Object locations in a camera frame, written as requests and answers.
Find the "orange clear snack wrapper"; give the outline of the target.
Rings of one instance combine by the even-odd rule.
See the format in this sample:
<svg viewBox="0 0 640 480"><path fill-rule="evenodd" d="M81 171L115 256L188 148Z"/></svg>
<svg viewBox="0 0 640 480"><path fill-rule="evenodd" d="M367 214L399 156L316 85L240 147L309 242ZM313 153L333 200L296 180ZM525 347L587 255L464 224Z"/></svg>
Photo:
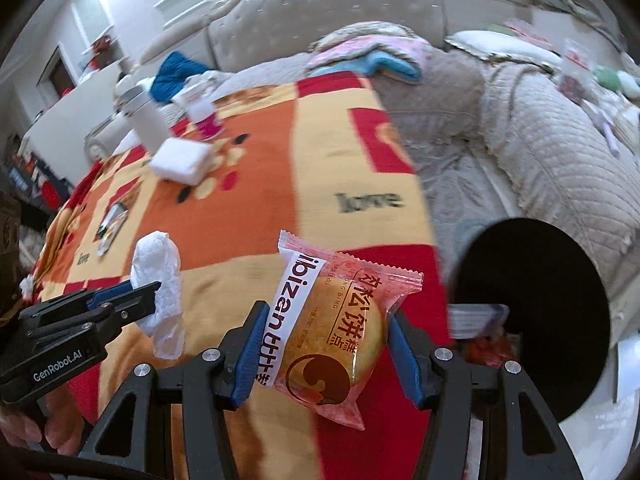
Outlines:
<svg viewBox="0 0 640 480"><path fill-rule="evenodd" d="M128 216L129 210L120 214L108 228L104 237L99 240L99 246L96 250L96 255L99 259L102 259L110 251L115 238L117 237L119 231L122 229L122 226L126 223Z"/></svg>

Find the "long white medicine box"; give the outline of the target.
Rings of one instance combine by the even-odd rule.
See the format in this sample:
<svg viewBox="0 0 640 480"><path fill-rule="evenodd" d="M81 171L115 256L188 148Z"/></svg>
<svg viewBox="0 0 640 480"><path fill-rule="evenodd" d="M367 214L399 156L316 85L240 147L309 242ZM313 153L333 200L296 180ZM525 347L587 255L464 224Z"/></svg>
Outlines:
<svg viewBox="0 0 640 480"><path fill-rule="evenodd" d="M460 340L490 336L508 315L509 308L503 304L448 304L449 335Z"/></svg>

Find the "orange red yellow blanket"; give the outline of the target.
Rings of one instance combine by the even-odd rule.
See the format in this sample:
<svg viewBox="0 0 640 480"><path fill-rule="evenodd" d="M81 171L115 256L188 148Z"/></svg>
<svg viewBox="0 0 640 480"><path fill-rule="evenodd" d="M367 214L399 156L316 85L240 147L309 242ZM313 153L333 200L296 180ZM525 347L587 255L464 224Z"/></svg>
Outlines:
<svg viewBox="0 0 640 480"><path fill-rule="evenodd" d="M283 272L281 231L307 243L422 273L402 303L443 344L446 292L421 183L380 89L349 73L219 99L224 131L193 190L152 173L133 148L93 169L50 227L35 270L40 300L126 280L137 241L166 232L181 258L187 356L216 346ZM129 210L99 259L96 231L114 202ZM255 387L227 415L244 479L408 479L428 416L404 396L383 354L358 399L364 429L337 425L276 390Z"/></svg>

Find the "red plastic bag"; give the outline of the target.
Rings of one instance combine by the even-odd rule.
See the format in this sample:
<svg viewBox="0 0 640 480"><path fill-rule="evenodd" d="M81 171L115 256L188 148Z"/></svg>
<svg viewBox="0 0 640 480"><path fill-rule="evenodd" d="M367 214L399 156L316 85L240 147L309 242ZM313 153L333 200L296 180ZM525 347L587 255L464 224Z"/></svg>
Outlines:
<svg viewBox="0 0 640 480"><path fill-rule="evenodd" d="M466 344L464 358L476 365L499 368L506 361L514 360L510 340L506 336L497 338L478 337Z"/></svg>

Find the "folded pink blue blankets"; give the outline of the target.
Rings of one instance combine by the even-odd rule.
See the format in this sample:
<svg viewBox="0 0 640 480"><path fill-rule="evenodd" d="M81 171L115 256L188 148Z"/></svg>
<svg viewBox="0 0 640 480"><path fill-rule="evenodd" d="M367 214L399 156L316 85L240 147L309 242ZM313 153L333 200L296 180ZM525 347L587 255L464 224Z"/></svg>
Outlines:
<svg viewBox="0 0 640 480"><path fill-rule="evenodd" d="M418 84L434 48L412 29L384 21L358 22L330 32L309 46L306 74L375 74Z"/></svg>

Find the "white foam block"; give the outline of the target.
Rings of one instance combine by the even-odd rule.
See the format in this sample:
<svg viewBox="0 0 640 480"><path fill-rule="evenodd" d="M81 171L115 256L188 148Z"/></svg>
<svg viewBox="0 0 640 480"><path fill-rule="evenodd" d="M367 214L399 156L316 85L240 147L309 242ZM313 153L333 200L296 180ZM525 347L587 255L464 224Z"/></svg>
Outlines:
<svg viewBox="0 0 640 480"><path fill-rule="evenodd" d="M213 148L206 143L181 138L165 140L152 156L152 173L163 180L197 186L209 172Z"/></svg>

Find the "black trash bin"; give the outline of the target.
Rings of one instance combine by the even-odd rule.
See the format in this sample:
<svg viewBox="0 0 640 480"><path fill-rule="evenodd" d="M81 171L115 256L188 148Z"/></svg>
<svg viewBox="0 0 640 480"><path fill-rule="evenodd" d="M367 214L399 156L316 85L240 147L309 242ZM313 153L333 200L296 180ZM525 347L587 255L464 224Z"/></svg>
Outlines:
<svg viewBox="0 0 640 480"><path fill-rule="evenodd" d="M453 304L501 304L504 330L520 338L518 360L562 422L597 387L611 341L600 274L573 237L525 218L488 226L450 278Z"/></svg>

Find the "white bottle pink label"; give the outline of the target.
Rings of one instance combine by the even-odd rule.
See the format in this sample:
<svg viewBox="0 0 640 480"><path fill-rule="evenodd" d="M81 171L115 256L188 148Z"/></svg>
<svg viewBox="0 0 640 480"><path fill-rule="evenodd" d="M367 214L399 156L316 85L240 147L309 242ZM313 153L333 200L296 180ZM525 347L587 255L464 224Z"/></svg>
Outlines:
<svg viewBox="0 0 640 480"><path fill-rule="evenodd" d="M218 118L216 106L205 84L197 82L184 88L183 101L186 114L203 139L213 139L222 133L224 125Z"/></svg>

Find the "blue garment on sofa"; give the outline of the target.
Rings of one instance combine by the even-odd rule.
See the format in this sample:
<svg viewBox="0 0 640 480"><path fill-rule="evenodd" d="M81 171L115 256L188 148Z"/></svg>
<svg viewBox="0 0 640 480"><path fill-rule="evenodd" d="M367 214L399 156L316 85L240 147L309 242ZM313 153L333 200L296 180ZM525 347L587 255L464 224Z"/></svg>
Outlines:
<svg viewBox="0 0 640 480"><path fill-rule="evenodd" d="M207 65L187 58L179 51L171 52L160 64L150 95L155 102L168 104L184 88L189 77L204 74L208 70Z"/></svg>

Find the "beige tufted sofa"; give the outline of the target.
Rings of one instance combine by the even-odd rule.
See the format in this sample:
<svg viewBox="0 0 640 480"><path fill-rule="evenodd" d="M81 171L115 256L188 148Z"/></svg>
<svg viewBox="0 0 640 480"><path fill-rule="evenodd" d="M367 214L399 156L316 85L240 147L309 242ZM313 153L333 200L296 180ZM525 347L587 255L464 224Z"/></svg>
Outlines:
<svg viewBox="0 0 640 480"><path fill-rule="evenodd" d="M149 81L179 51L215 72L222 98L306 76L309 46L346 25L409 27L434 48L418 84L376 75L381 100L400 121L450 275L472 236L490 222L525 216L574 236L610 297L612 338L639 326L639 109L623 91L585 85L563 96L561 67L486 62L449 47L462 30L491 30L560 56L620 52L597 26L533 0L218 0L147 36L126 65Z"/></svg>

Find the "pink pastry snack packet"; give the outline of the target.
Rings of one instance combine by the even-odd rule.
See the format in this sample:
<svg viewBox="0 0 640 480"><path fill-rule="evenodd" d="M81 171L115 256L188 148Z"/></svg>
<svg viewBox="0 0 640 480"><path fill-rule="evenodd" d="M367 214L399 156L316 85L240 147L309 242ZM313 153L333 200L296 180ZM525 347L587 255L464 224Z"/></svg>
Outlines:
<svg viewBox="0 0 640 480"><path fill-rule="evenodd" d="M285 268L262 335L257 381L318 415L361 430L357 406L386 339L387 320L420 292L420 272L278 239Z"/></svg>

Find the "white frilled pillow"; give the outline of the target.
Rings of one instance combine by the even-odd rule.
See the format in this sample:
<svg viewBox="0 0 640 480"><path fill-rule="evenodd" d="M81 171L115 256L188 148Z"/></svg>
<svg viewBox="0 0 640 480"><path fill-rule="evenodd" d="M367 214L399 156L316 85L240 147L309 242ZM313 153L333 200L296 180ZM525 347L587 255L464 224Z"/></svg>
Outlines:
<svg viewBox="0 0 640 480"><path fill-rule="evenodd" d="M447 36L445 42L486 62L529 63L549 72L558 70L562 62L549 50L491 30L462 30Z"/></svg>

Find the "white thermos bottle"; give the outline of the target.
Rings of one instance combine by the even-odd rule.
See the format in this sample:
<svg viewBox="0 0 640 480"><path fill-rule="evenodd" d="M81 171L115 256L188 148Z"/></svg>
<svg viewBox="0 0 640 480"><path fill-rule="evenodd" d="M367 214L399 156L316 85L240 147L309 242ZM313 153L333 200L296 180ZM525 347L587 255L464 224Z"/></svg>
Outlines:
<svg viewBox="0 0 640 480"><path fill-rule="evenodd" d="M140 84L125 91L119 98L118 105L141 144L152 155L172 137L160 109Z"/></svg>

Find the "white tissue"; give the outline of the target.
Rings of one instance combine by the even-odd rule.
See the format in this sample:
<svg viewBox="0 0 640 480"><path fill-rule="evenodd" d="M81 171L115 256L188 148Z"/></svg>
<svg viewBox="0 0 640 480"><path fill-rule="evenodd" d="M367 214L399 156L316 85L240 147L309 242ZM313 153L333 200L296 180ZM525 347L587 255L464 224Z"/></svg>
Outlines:
<svg viewBox="0 0 640 480"><path fill-rule="evenodd" d="M155 311L137 326L152 340L154 356L166 361L178 360L186 343L180 270L178 247L166 232L154 231L137 241L129 275L132 287L160 284L154 297Z"/></svg>

